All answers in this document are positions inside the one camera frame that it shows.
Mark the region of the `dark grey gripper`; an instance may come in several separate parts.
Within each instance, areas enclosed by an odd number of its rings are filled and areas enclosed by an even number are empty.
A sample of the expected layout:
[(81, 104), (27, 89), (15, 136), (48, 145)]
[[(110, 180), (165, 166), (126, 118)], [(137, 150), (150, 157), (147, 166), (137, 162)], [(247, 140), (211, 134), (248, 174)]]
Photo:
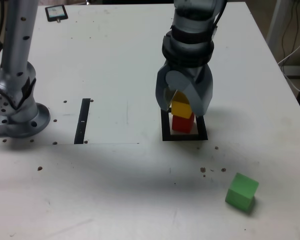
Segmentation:
[(168, 111), (176, 92), (183, 93), (196, 116), (204, 116), (213, 96), (213, 76), (207, 64), (185, 67), (167, 62), (157, 73), (155, 97)]

